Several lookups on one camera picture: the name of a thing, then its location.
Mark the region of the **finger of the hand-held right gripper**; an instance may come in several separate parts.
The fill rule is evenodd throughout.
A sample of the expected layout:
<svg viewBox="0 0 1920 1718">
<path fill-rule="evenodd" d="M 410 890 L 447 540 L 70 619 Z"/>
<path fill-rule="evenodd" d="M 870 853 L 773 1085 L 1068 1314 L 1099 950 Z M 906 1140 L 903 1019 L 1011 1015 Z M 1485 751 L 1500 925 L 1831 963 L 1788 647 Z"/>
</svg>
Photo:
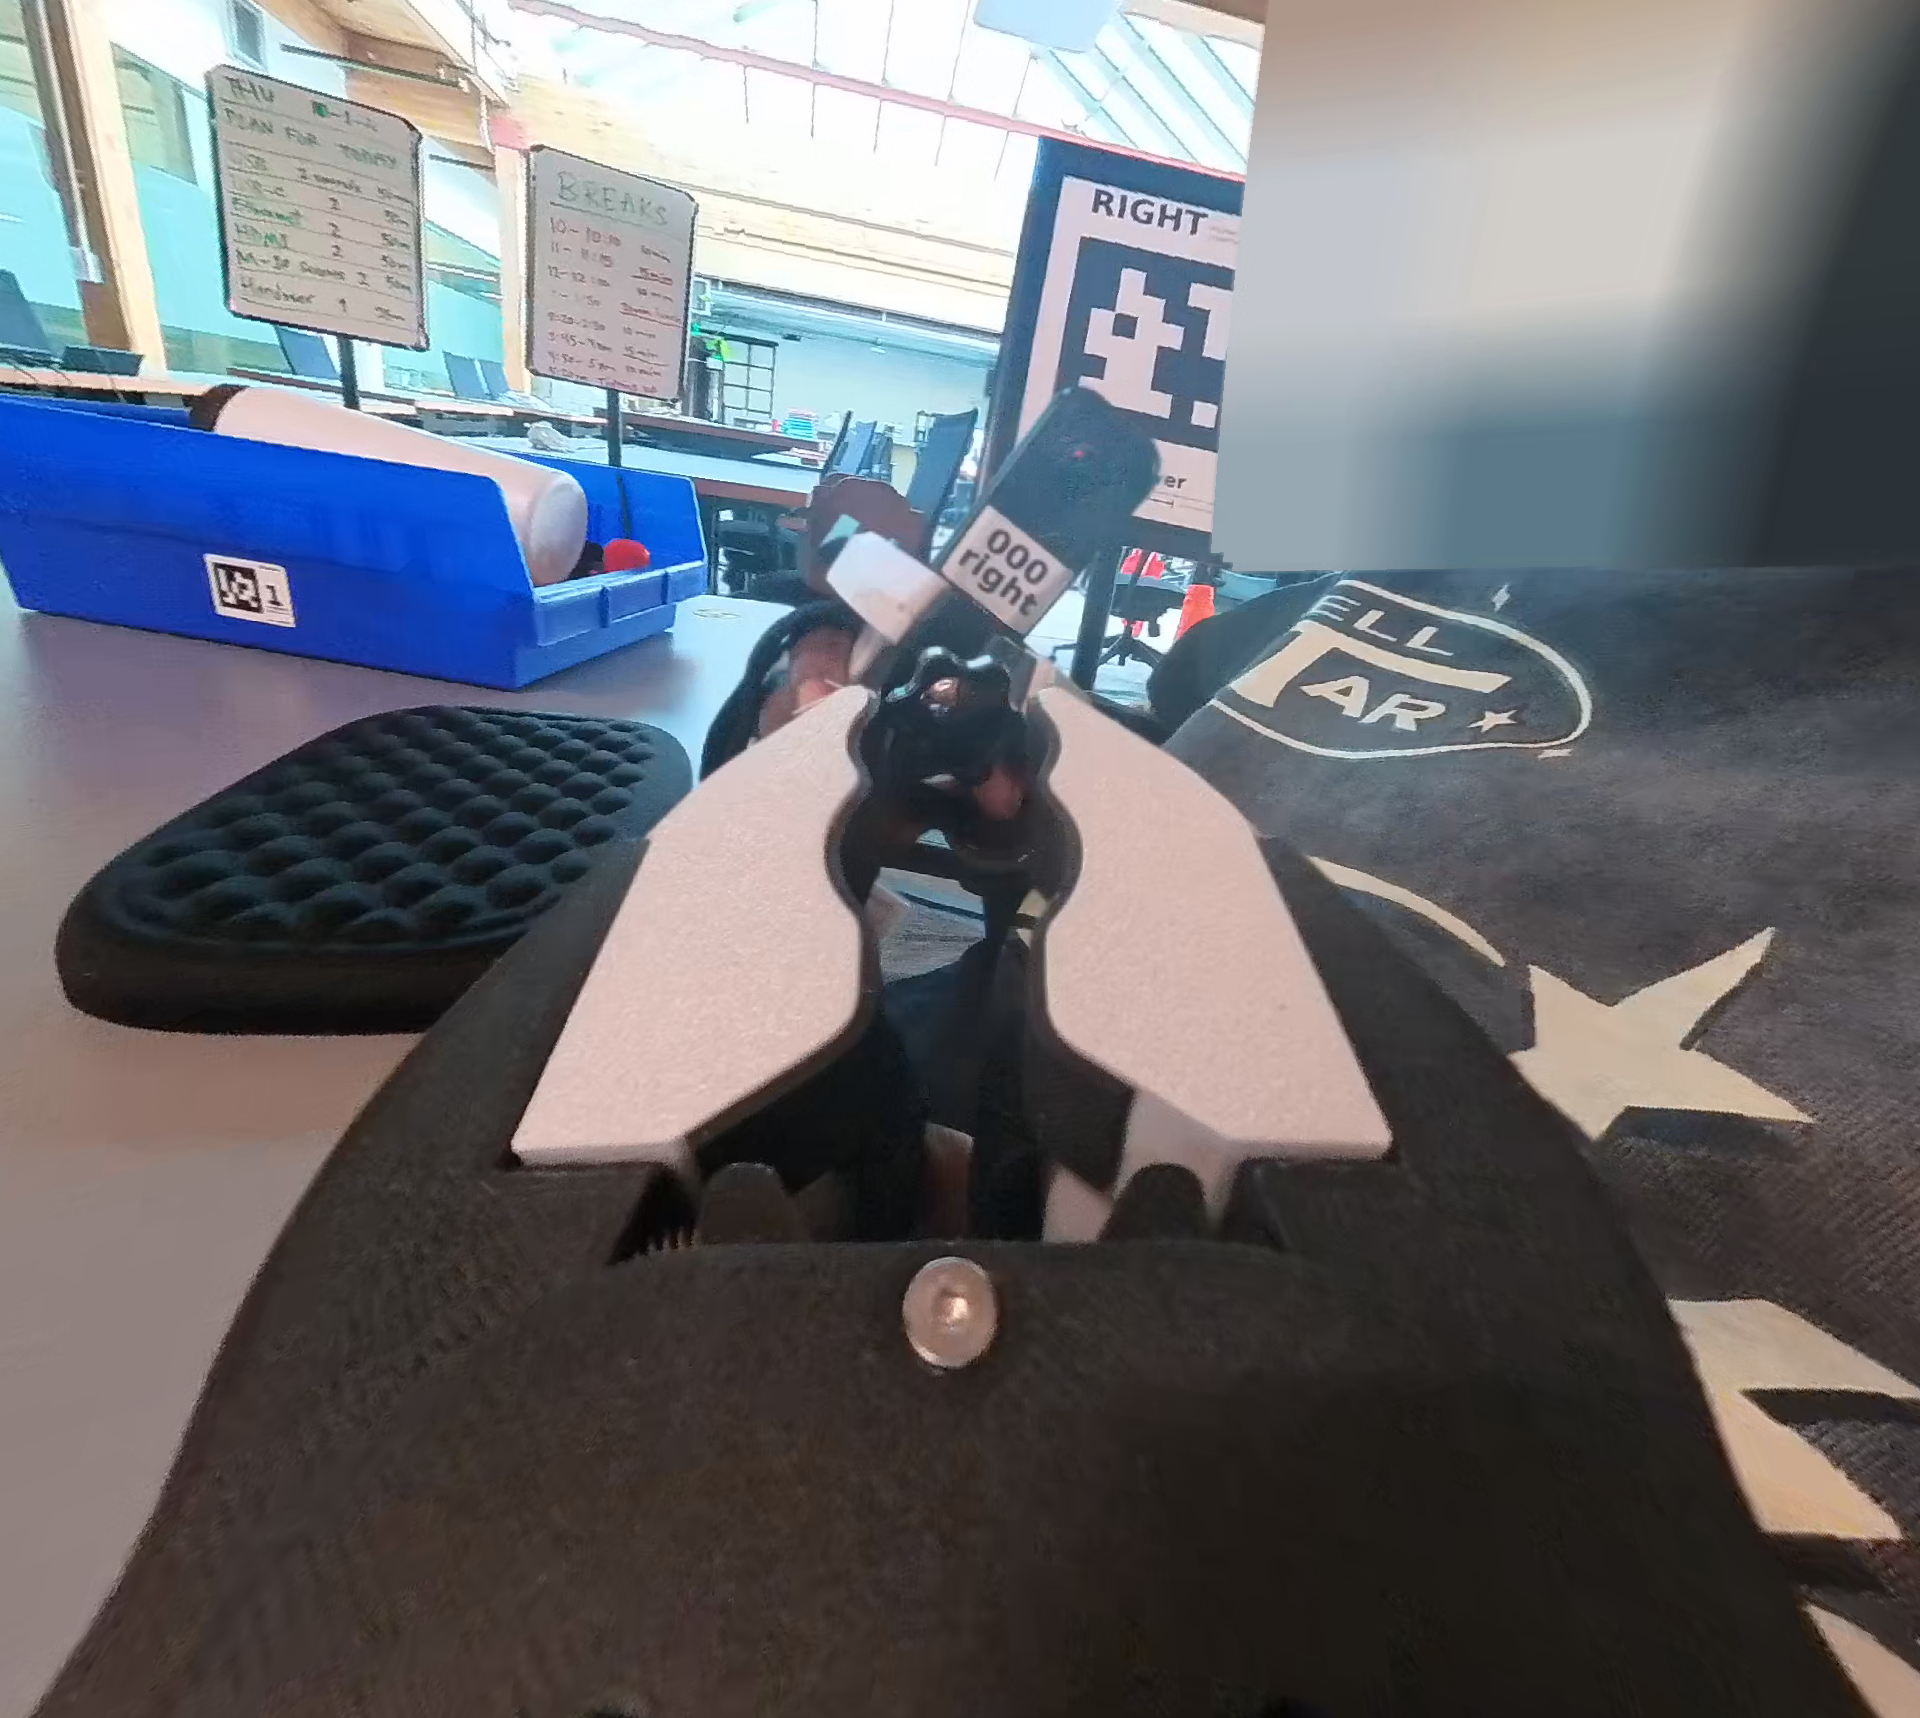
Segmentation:
<svg viewBox="0 0 1920 1718">
<path fill-rule="evenodd" d="M 906 640 L 946 603 L 946 583 L 894 540 L 860 528 L 831 556 L 829 594 L 880 640 Z"/>
</svg>

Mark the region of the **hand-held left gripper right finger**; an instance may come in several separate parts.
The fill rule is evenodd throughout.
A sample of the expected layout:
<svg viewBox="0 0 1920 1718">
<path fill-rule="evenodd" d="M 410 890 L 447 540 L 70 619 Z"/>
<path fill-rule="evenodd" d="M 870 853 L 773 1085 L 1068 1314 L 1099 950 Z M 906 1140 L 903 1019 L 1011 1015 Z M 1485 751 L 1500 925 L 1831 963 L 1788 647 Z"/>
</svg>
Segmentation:
<svg viewBox="0 0 1920 1718">
<path fill-rule="evenodd" d="M 1220 1225 L 1261 1160 L 1385 1160 L 1388 1120 L 1255 828 L 1070 684 L 1034 696 L 1063 884 L 1034 936 L 1042 1235 L 1183 1170 Z"/>
</svg>

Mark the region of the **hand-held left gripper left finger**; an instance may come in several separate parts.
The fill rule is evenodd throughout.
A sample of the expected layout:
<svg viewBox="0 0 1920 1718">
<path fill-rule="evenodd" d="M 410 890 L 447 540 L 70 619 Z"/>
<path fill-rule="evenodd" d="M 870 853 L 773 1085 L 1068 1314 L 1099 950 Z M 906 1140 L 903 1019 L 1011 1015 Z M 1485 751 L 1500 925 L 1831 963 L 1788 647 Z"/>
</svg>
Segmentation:
<svg viewBox="0 0 1920 1718">
<path fill-rule="evenodd" d="M 522 1168 L 701 1170 L 850 1048 L 873 950 L 838 842 L 870 711 L 870 691 L 831 691 L 652 830 L 516 1127 Z"/>
</svg>

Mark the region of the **black star knob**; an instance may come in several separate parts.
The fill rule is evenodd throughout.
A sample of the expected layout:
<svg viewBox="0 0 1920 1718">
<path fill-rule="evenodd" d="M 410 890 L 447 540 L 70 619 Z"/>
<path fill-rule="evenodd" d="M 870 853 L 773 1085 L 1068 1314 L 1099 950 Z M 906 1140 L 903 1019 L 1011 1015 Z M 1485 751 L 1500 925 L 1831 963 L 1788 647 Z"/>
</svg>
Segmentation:
<svg viewBox="0 0 1920 1718">
<path fill-rule="evenodd" d="M 873 785 L 980 788 L 993 770 L 1028 764 L 1020 654 L 926 647 L 901 684 L 880 696 L 860 757 Z"/>
</svg>

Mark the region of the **blue plastic bin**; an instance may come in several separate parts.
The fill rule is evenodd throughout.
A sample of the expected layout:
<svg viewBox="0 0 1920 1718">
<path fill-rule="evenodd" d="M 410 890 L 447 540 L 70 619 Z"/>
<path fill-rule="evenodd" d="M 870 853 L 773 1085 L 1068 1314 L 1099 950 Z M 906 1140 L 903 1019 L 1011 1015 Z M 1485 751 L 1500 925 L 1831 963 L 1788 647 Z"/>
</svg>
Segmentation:
<svg viewBox="0 0 1920 1718">
<path fill-rule="evenodd" d="M 342 455 L 185 409 L 5 399 L 5 576 L 24 613 L 526 691 L 707 594 L 680 474 L 441 443 Z M 602 546 L 656 565 L 604 576 Z"/>
</svg>

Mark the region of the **person's right hand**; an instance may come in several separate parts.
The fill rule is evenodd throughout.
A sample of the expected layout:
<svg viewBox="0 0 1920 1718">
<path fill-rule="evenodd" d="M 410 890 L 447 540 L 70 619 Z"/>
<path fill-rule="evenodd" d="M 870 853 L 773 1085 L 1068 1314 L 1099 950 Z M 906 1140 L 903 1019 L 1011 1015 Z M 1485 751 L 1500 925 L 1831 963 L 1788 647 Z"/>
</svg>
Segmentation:
<svg viewBox="0 0 1920 1718">
<path fill-rule="evenodd" d="M 770 738 L 797 715 L 849 688 L 853 682 L 850 667 L 860 631 L 850 615 L 831 615 L 788 631 L 779 653 L 758 658 L 743 700 L 749 746 Z"/>
</svg>

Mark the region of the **brown office chair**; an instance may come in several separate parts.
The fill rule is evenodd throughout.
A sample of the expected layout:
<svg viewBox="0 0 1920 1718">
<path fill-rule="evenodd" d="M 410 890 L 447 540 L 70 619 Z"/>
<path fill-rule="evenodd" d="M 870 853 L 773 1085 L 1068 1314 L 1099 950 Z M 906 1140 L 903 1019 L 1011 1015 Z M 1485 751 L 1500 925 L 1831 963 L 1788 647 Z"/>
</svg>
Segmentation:
<svg viewBox="0 0 1920 1718">
<path fill-rule="evenodd" d="M 849 540 L 853 533 L 885 535 L 912 556 L 921 556 L 926 541 L 926 520 L 886 480 L 825 474 L 809 500 L 809 541 L 825 548 L 834 540 Z"/>
</svg>

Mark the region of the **black framed marker sign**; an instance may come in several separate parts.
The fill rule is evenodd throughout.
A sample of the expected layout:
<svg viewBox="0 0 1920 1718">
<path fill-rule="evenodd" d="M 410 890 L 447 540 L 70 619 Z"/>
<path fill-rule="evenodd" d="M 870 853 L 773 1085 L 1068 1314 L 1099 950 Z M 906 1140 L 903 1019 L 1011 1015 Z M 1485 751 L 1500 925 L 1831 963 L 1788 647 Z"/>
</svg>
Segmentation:
<svg viewBox="0 0 1920 1718">
<path fill-rule="evenodd" d="M 1244 176 L 1042 141 L 986 411 L 999 459 L 1070 387 L 1158 443 L 1140 541 L 1210 552 Z"/>
</svg>

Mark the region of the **black dimpled wrist pad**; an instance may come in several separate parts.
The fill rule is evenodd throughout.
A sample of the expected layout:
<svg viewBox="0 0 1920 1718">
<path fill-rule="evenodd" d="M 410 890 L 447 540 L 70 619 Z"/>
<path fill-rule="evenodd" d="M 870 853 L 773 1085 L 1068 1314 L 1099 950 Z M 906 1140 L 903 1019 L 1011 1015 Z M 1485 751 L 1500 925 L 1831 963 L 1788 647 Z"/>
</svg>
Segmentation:
<svg viewBox="0 0 1920 1718">
<path fill-rule="evenodd" d="M 214 1036 L 422 1032 L 696 785 L 666 729 L 494 705 L 338 726 L 99 866 L 66 1004 Z"/>
</svg>

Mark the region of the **whiteboard with red writing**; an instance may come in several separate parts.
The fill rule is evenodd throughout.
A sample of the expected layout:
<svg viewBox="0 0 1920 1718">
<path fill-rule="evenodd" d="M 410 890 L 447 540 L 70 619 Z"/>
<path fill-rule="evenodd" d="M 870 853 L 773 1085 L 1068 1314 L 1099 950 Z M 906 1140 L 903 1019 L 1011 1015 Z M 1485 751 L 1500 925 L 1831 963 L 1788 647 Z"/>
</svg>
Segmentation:
<svg viewBox="0 0 1920 1718">
<path fill-rule="evenodd" d="M 526 151 L 526 361 L 539 378 L 677 404 L 697 198 L 557 145 Z"/>
</svg>

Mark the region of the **whiteboard with green writing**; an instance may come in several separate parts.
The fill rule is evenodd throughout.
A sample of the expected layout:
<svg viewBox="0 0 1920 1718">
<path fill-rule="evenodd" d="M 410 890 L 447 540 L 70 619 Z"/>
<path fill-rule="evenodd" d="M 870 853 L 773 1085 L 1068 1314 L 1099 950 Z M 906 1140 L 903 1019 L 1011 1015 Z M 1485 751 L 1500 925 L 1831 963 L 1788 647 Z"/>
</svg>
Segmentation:
<svg viewBox="0 0 1920 1718">
<path fill-rule="evenodd" d="M 206 73 L 227 311 L 430 348 L 422 134 L 265 73 Z"/>
</svg>

